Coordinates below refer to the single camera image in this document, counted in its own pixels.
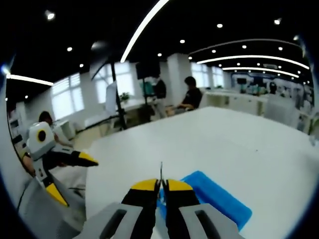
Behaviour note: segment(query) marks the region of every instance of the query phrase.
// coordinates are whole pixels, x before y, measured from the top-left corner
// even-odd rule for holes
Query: window
[[[75,74],[54,83],[51,88],[51,95],[56,120],[84,109],[80,74]]]
[[[213,80],[214,80],[214,87],[222,86],[225,87],[224,83],[224,71],[218,67],[212,67],[213,72]]]
[[[118,86],[118,94],[129,93],[135,94],[133,78],[130,72],[129,62],[115,64],[116,82]],[[111,65],[108,64],[100,69],[95,77],[95,87],[99,103],[104,103],[106,100],[106,88],[113,82]]]
[[[197,87],[209,87],[208,70],[207,66],[204,64],[196,64],[192,62],[191,64],[192,76],[196,80]]]

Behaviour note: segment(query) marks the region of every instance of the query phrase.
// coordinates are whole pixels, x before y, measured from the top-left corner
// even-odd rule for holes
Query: ceiling
[[[76,72],[87,72],[94,60],[91,46],[102,40],[107,42],[105,58],[112,56],[119,61],[128,42],[145,15],[156,4],[155,0],[140,0],[139,4],[128,0],[92,0],[77,4],[48,3],[28,6],[20,3],[8,6],[15,9],[10,22],[5,26],[3,58],[15,53],[12,74],[55,82]],[[48,21],[45,11],[55,13]],[[278,1],[267,1],[266,6],[251,3],[216,2],[206,0],[170,0],[146,26],[128,60],[138,62],[162,54],[160,60],[176,52],[193,54],[192,61],[233,55],[268,55],[291,59],[309,65],[303,58],[295,35],[305,23],[305,13],[299,6],[281,5]],[[274,20],[281,18],[279,25]],[[276,39],[293,44],[274,41],[249,41],[210,46],[253,38]],[[300,82],[311,78],[310,71],[291,63],[269,59],[236,59],[208,63],[222,67],[257,67],[257,63],[281,65],[281,70],[297,74]],[[12,80],[8,83],[7,97],[27,100],[48,89],[36,83]]]

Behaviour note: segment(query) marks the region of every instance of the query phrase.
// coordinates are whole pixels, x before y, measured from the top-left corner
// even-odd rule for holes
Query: potted plant
[[[130,95],[128,92],[124,92],[120,95],[120,101],[123,103],[127,103],[129,99],[130,99]]]

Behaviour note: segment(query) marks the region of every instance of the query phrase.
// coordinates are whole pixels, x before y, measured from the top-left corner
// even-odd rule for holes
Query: curved light strip
[[[7,79],[14,79],[14,80],[21,80],[21,81],[29,81],[29,82],[39,83],[39,84],[43,84],[43,85],[53,86],[53,82],[38,80],[38,79],[26,77],[26,76],[7,74],[6,78]]]
[[[151,9],[151,11],[146,15],[146,17],[143,19],[141,24],[139,25],[138,29],[134,32],[134,35],[132,36],[128,46],[126,47],[123,56],[121,58],[121,63],[125,62],[127,56],[129,55],[129,52],[131,51],[132,47],[134,46],[136,40],[144,30],[144,28],[147,26],[147,24],[152,20],[152,18],[156,15],[156,13],[161,10],[161,8],[168,2],[169,0],[159,0],[158,3]]]
[[[275,41],[275,42],[289,44],[289,45],[293,45],[293,46],[297,46],[297,47],[301,48],[301,46],[299,46],[297,44],[294,44],[294,43],[291,43],[291,42],[288,42],[288,41],[277,40],[277,39],[267,39],[267,38],[255,38],[255,39],[244,39],[244,40],[237,40],[237,41],[228,41],[228,42],[220,43],[220,44],[217,44],[217,45],[208,46],[208,47],[205,47],[205,48],[190,52],[189,55],[197,53],[197,52],[200,52],[200,51],[207,50],[209,48],[217,47],[217,46],[224,46],[224,45],[228,45],[228,44],[234,44],[234,43],[240,43],[240,42],[248,42],[248,41]]]
[[[281,73],[281,74],[285,74],[285,75],[289,75],[289,76],[293,76],[296,78],[299,78],[298,75],[286,72],[286,71],[279,71],[279,70],[273,70],[273,69],[269,69],[269,68],[260,68],[260,67],[225,67],[222,68],[223,71],[227,71],[227,70],[255,70],[255,71],[271,71],[271,72],[276,72],[276,73]]]
[[[212,61],[239,59],[239,58],[264,58],[264,59],[273,59],[273,60],[279,60],[279,61],[286,61],[286,62],[290,62],[290,63],[296,64],[296,65],[299,65],[299,66],[304,67],[307,70],[309,70],[308,66],[306,66],[306,65],[304,65],[302,63],[299,63],[297,61],[293,61],[293,60],[289,60],[289,59],[282,58],[282,57],[277,57],[277,56],[261,56],[261,55],[224,56],[224,57],[218,57],[218,58],[208,59],[208,60],[204,60],[204,61],[198,61],[198,64],[203,64],[203,63],[212,62]]]

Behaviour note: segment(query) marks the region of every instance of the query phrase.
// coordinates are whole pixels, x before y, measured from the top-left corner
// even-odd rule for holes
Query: white table
[[[136,99],[130,99],[128,100],[126,103],[121,103],[121,107],[122,109],[124,109],[125,111],[132,111],[132,110],[136,110],[138,108],[140,108],[143,104],[145,104],[145,100],[136,100]],[[101,121],[104,121],[106,119],[109,118],[109,115],[105,112],[105,111],[102,111],[99,115],[94,115],[94,116],[91,116],[89,118],[87,118],[85,121],[84,121],[84,126],[85,128],[88,128],[96,123],[99,123]]]
[[[207,107],[95,141],[89,153],[87,217],[120,202],[136,182],[200,170],[253,211],[246,239],[283,239],[313,195],[319,151],[308,136],[245,113]],[[157,233],[152,238],[159,238]]]

